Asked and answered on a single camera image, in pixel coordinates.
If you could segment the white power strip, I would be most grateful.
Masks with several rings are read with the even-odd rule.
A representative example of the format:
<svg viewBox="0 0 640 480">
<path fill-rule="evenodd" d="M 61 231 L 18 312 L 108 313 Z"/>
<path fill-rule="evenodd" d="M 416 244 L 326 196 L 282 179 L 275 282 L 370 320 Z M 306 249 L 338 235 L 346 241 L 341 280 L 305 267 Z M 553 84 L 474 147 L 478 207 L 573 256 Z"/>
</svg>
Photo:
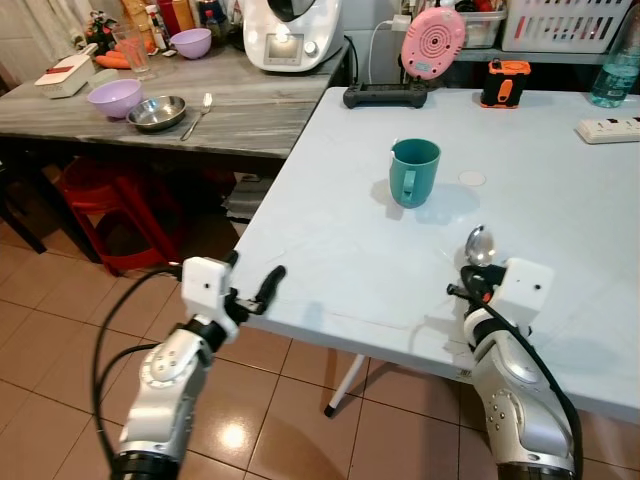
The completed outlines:
<svg viewBox="0 0 640 480">
<path fill-rule="evenodd" d="M 581 120 L 575 132 L 588 145 L 612 145 L 640 141 L 639 116 Z"/>
</svg>

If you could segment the red plastic stool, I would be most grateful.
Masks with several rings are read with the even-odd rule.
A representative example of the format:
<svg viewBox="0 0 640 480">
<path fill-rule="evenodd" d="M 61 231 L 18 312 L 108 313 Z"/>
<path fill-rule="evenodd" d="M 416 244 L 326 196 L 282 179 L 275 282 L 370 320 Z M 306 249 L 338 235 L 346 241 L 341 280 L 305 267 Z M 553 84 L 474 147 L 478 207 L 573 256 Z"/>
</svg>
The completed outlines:
<svg viewBox="0 0 640 480">
<path fill-rule="evenodd" d="M 58 188 L 108 273 L 182 261 L 186 219 L 154 170 L 76 157 Z"/>
</svg>

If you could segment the silver metal spoon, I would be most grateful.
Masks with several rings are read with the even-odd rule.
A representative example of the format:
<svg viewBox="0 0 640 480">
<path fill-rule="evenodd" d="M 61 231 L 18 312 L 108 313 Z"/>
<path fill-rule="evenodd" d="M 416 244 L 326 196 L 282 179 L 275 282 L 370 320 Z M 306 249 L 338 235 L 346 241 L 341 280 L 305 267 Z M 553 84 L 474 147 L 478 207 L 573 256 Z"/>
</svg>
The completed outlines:
<svg viewBox="0 0 640 480">
<path fill-rule="evenodd" d="M 476 268 L 485 268 L 493 264 L 497 251 L 494 248 L 492 233 L 484 225 L 477 225 L 468 233 L 463 244 L 463 255 L 467 264 Z"/>
</svg>

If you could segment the small purple plastic bowl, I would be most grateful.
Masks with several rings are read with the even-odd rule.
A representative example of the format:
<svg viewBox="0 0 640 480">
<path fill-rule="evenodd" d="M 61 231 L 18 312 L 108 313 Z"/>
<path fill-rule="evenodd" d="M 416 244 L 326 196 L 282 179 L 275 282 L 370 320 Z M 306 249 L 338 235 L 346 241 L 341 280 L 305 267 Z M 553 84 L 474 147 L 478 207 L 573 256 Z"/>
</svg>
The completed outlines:
<svg viewBox="0 0 640 480">
<path fill-rule="evenodd" d="M 183 58 L 189 60 L 204 58 L 212 46 L 212 32 L 207 28 L 184 29 L 170 37 L 170 45 Z"/>
</svg>

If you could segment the clear plastic container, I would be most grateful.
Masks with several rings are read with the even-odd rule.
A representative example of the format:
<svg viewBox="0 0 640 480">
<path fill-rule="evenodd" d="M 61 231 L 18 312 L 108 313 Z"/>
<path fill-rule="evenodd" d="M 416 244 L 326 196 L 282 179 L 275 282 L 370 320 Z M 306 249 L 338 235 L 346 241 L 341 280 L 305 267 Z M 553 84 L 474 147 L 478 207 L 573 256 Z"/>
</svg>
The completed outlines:
<svg viewBox="0 0 640 480">
<path fill-rule="evenodd" d="M 506 10 L 499 12 L 460 12 L 465 20 L 463 49 L 493 49 L 500 27 L 506 20 Z"/>
</svg>

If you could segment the grey wood-grain counter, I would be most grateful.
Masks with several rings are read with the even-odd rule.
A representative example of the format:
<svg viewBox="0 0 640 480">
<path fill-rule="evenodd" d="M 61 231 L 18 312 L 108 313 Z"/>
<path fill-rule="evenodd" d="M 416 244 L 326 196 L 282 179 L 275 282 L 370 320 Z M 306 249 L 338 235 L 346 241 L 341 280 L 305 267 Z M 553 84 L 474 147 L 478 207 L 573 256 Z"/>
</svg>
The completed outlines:
<svg viewBox="0 0 640 480">
<path fill-rule="evenodd" d="M 325 91 L 349 81 L 348 63 L 347 52 L 339 51 L 307 72 L 271 73 L 225 47 L 198 60 L 156 58 L 152 76 L 141 83 L 143 96 L 179 96 L 187 102 L 186 118 L 159 133 L 142 133 L 124 120 L 109 119 L 84 92 L 47 99 L 28 82 L 0 96 L 0 145 L 44 141 L 283 159 Z M 205 93 L 214 97 L 210 113 L 187 141 L 180 141 Z"/>
</svg>

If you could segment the stainless steel bowl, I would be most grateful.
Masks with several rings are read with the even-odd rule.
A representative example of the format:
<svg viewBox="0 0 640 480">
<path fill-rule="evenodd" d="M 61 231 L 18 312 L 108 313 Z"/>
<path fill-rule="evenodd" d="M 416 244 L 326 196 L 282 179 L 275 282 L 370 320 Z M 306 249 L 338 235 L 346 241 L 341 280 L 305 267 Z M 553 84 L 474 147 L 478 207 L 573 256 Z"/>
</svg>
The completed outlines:
<svg viewBox="0 0 640 480">
<path fill-rule="evenodd" d="M 140 132 L 165 131 L 182 122 L 186 108 L 183 97 L 151 97 L 134 105 L 125 115 L 125 120 Z"/>
</svg>

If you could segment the black handheld controller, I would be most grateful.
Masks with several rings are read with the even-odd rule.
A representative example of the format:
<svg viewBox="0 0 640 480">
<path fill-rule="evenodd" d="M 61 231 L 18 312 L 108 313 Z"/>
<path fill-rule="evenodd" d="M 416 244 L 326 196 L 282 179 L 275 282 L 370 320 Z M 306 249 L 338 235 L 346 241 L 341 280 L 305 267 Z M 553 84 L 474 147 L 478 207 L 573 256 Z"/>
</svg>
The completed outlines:
<svg viewBox="0 0 640 480">
<path fill-rule="evenodd" d="M 348 109 L 357 106 L 402 106 L 421 108 L 428 99 L 428 87 L 419 83 L 355 84 L 343 92 Z"/>
</svg>

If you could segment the clear blue water bottle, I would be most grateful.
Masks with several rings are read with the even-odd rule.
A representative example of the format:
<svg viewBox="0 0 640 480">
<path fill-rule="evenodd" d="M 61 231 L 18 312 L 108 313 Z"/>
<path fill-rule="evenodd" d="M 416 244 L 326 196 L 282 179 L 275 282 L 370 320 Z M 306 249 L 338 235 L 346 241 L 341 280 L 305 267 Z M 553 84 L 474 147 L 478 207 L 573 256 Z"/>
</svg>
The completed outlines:
<svg viewBox="0 0 640 480">
<path fill-rule="evenodd" d="M 589 101 L 599 108 L 620 108 L 640 76 L 640 8 L 634 6 L 623 20 L 605 63 L 595 78 Z"/>
</svg>

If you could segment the white plastic basket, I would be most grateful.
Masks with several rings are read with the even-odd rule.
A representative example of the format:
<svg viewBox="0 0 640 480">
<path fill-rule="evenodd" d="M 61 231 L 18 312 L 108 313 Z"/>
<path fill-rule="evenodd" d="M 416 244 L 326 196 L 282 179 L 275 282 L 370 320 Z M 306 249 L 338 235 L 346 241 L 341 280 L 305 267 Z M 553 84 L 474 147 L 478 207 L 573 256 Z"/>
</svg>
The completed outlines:
<svg viewBox="0 0 640 480">
<path fill-rule="evenodd" d="M 509 0 L 500 49 L 600 54 L 634 0 Z"/>
</svg>

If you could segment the orange carrot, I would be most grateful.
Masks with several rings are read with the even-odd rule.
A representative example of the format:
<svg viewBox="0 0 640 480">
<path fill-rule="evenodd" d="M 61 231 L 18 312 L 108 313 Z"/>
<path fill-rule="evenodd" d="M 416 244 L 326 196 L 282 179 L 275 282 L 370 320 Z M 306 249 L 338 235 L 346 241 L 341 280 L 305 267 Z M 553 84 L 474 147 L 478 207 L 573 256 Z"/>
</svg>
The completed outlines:
<svg viewBox="0 0 640 480">
<path fill-rule="evenodd" d="M 131 64 L 122 52 L 109 50 L 104 55 L 97 55 L 95 58 L 97 64 L 102 68 L 108 69 L 131 69 Z"/>
</svg>

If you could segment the white metal table leg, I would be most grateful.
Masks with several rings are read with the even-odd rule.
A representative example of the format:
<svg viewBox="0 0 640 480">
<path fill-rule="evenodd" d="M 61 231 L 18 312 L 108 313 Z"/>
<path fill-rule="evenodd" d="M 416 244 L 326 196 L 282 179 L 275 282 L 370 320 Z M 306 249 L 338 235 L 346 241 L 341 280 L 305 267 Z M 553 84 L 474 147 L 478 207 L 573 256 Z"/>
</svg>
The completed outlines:
<svg viewBox="0 0 640 480">
<path fill-rule="evenodd" d="M 351 389 L 353 383 L 358 375 L 364 371 L 364 365 L 366 364 L 367 357 L 365 355 L 356 355 L 355 360 L 352 361 L 351 366 L 348 367 L 346 375 L 340 380 L 339 387 L 334 390 L 333 397 L 330 398 L 328 404 L 324 408 L 324 415 L 333 419 L 335 412 L 337 412 L 340 402 L 347 397 L 349 389 Z"/>
</svg>

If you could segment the large purple plastic bowl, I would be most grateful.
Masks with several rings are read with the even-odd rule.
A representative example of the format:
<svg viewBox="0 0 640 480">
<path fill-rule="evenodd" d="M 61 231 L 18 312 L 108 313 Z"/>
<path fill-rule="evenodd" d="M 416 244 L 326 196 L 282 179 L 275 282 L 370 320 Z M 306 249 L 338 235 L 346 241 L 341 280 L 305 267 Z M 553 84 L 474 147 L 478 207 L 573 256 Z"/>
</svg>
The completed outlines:
<svg viewBox="0 0 640 480">
<path fill-rule="evenodd" d="M 142 100 L 142 84 L 138 79 L 115 79 L 87 95 L 87 101 L 109 118 L 124 118 Z"/>
</svg>

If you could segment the clear drinking glass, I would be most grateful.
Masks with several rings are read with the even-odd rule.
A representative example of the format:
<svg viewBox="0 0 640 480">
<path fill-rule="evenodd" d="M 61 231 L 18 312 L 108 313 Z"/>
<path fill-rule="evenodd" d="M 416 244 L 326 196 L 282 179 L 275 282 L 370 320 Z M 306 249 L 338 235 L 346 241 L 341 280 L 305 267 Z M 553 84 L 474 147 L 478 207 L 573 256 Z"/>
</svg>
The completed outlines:
<svg viewBox="0 0 640 480">
<path fill-rule="evenodd" d="M 148 64 L 148 55 L 145 40 L 146 35 L 138 31 L 136 27 L 116 24 L 111 28 L 111 35 L 115 40 L 114 50 L 123 56 L 138 79 L 146 79 L 152 76 L 151 65 Z"/>
</svg>

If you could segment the orange and black device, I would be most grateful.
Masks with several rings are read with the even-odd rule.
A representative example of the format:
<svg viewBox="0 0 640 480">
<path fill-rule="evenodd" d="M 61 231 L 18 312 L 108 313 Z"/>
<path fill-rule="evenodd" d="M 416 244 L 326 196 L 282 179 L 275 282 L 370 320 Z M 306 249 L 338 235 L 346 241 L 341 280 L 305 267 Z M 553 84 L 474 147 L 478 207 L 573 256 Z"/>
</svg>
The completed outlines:
<svg viewBox="0 0 640 480">
<path fill-rule="evenodd" d="M 531 67 L 527 61 L 489 61 L 480 105 L 483 108 L 516 109 L 530 74 Z"/>
</svg>

